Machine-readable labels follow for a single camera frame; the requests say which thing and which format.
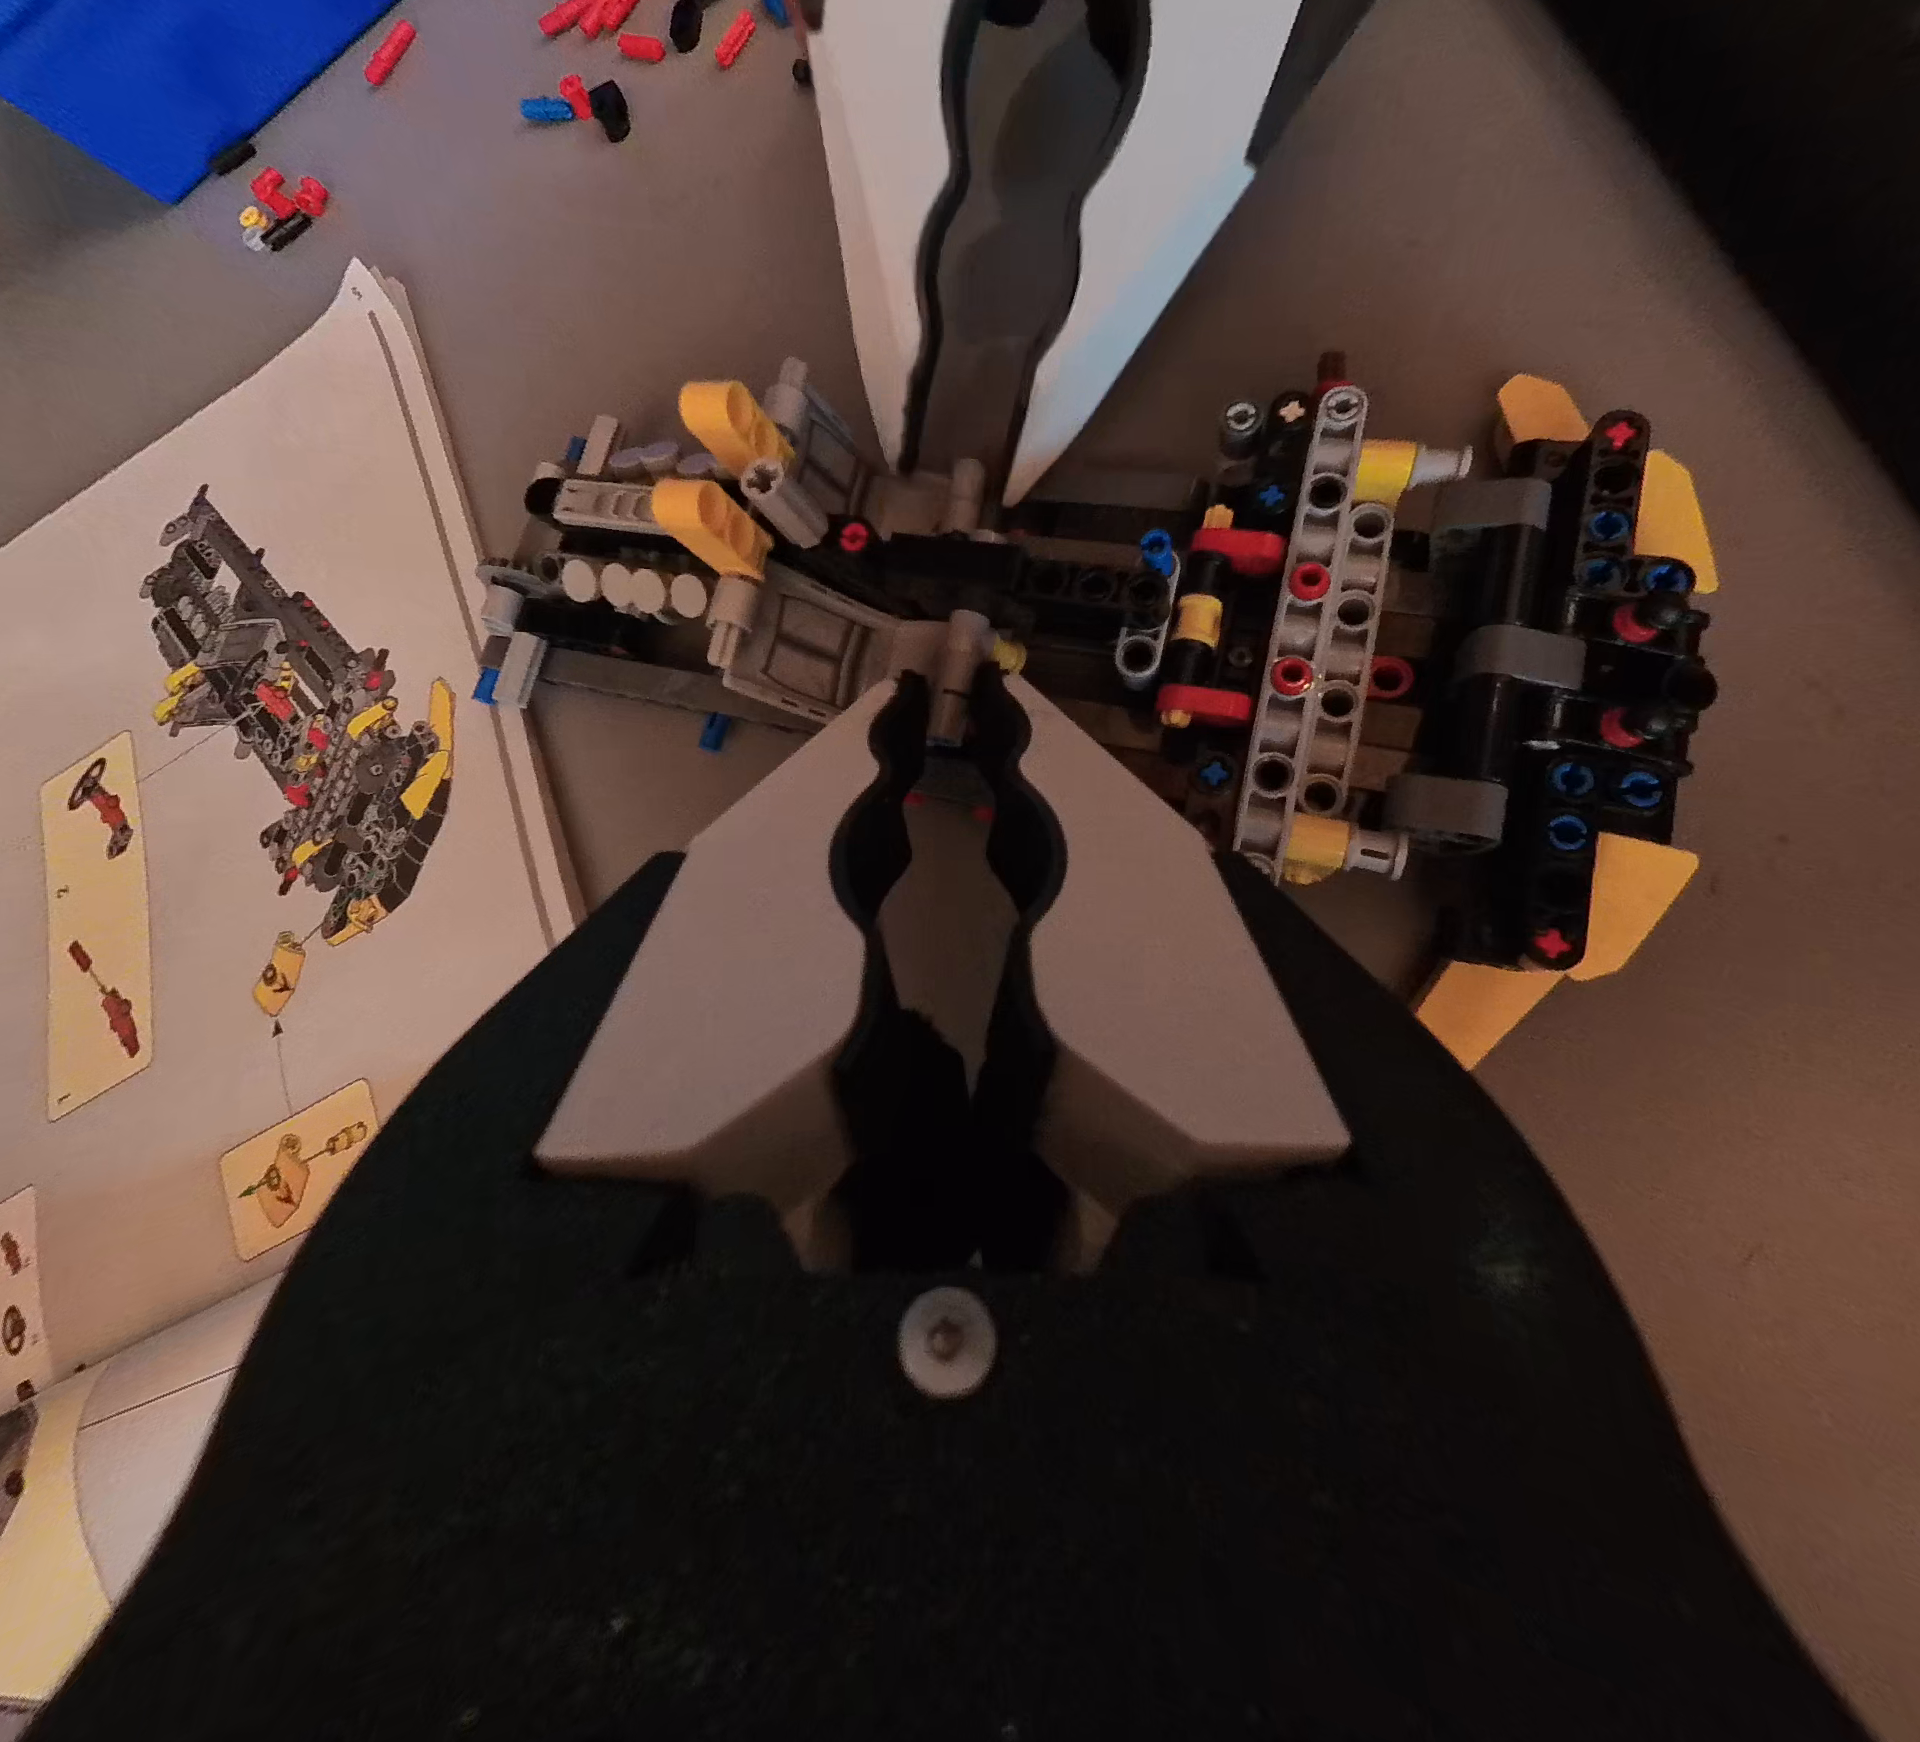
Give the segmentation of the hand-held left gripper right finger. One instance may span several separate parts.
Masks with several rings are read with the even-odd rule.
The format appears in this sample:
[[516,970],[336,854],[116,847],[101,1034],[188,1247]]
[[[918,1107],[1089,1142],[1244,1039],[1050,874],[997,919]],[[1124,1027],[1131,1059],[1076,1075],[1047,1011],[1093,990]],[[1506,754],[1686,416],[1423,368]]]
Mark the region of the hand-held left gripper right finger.
[[987,1262],[1089,1275],[1141,1202],[1352,1133],[1194,825],[1025,679],[979,680],[1014,909],[979,1069]]

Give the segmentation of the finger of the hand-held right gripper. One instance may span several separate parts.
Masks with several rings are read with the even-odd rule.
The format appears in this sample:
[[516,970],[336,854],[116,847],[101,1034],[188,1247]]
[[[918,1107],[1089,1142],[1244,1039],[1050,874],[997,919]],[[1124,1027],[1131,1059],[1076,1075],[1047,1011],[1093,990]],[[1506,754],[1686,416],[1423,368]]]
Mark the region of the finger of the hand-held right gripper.
[[810,66],[859,371],[879,456],[918,462],[937,260],[963,171],[961,51],[977,0],[823,0]]
[[1252,183],[1247,147],[1303,0],[1141,0],[1118,143],[1078,218],[1078,280],[1002,498],[1038,489]]

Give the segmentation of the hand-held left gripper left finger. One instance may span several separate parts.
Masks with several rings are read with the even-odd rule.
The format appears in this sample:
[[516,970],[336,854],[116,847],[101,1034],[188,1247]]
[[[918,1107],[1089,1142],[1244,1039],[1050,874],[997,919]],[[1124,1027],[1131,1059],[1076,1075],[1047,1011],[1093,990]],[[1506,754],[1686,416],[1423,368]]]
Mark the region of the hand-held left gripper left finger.
[[768,1205],[802,1266],[844,1275],[832,1192],[853,1162],[832,1066],[853,1038],[873,914],[832,844],[882,776],[882,715],[923,743],[923,679],[892,676],[739,796],[676,859],[610,1007],[535,1143],[556,1179]]

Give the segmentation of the lego car chassis model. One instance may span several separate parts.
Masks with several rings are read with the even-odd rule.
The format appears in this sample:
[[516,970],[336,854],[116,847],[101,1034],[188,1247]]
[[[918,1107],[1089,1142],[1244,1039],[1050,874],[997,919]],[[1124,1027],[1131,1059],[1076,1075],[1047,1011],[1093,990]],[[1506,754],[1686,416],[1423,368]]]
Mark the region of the lego car chassis model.
[[1005,504],[989,469],[894,474],[830,519],[763,397],[688,383],[690,446],[610,420],[530,481],[481,561],[473,696],[537,680],[823,727],[921,648],[933,743],[987,654],[1217,850],[1275,881],[1439,865],[1416,1017],[1480,1064],[1559,986],[1619,971],[1697,857],[1673,841],[1717,684],[1716,556],[1643,413],[1496,395],[1494,460],[1390,440],[1342,353],[1236,399],[1172,488]]

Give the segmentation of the grey lego panel piece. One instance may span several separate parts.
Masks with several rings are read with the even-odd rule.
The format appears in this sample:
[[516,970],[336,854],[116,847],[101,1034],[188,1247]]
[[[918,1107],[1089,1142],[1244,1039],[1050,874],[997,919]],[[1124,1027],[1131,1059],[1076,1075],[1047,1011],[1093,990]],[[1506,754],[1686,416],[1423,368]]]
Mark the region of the grey lego panel piece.
[[768,416],[781,429],[792,462],[788,474],[830,519],[875,519],[882,513],[896,476],[854,440],[853,428],[829,403],[810,395],[783,395]]

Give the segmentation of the open lego instruction booklet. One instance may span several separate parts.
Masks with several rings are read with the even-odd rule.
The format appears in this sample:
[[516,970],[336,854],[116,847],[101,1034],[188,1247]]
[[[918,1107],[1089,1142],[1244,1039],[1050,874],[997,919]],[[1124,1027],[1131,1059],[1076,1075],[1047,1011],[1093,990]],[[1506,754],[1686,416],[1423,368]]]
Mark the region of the open lego instruction booklet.
[[404,290],[3,545],[3,1694],[145,1564],[279,1275],[570,931]]

